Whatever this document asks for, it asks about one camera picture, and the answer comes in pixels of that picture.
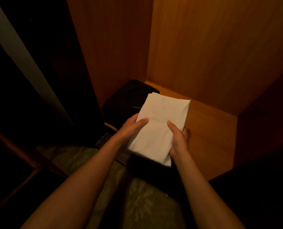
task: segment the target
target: person's right arm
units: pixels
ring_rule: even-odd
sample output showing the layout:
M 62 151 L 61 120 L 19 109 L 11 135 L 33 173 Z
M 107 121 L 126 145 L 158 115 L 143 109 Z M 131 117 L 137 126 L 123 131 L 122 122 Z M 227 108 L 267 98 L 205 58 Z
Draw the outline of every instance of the person's right arm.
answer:
M 182 132 L 170 121 L 167 125 L 173 132 L 170 156 L 180 173 L 198 228 L 245 228 L 195 164 L 188 149 L 187 130 Z

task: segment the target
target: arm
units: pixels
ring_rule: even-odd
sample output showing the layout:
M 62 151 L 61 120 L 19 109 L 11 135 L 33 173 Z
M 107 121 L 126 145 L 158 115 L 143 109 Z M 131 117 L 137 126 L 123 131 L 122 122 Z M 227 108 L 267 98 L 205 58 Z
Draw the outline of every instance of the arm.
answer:
M 234 212 L 225 204 L 193 161 L 188 150 L 189 134 L 167 122 L 173 132 L 170 156 L 183 181 L 189 204 L 198 228 L 245 228 Z
M 25 228 L 84 228 L 109 174 L 117 150 L 148 119 L 132 116 L 86 164 L 56 189 L 23 224 Z

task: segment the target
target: person's left arm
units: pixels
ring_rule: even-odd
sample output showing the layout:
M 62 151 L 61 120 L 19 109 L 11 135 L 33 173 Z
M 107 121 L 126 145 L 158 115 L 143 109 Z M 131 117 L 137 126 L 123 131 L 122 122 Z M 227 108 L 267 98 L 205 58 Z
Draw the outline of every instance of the person's left arm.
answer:
M 137 116 L 138 114 L 129 118 L 96 155 L 65 180 L 37 208 L 21 228 L 84 228 L 117 150 L 149 122 L 147 118 L 135 122 Z

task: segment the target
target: folded pillowcase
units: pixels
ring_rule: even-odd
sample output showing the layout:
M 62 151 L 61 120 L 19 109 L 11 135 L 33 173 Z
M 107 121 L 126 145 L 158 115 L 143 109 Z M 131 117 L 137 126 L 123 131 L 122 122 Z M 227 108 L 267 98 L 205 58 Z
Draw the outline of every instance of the folded pillowcase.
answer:
M 169 151 L 172 147 L 173 134 L 167 126 L 167 121 L 170 120 L 182 131 L 189 104 L 190 100 L 175 99 L 157 93 L 148 94 L 136 121 L 149 118 L 149 123 L 129 142 L 128 149 L 171 167 Z

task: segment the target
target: forearm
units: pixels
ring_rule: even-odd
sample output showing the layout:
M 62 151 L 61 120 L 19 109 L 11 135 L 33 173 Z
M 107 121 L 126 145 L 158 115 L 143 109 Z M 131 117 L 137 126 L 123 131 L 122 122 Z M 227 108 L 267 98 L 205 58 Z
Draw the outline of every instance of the forearm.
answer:
M 174 160 L 198 228 L 245 228 L 205 179 L 188 151 Z
M 39 206 L 22 228 L 83 228 L 122 142 L 113 136 Z

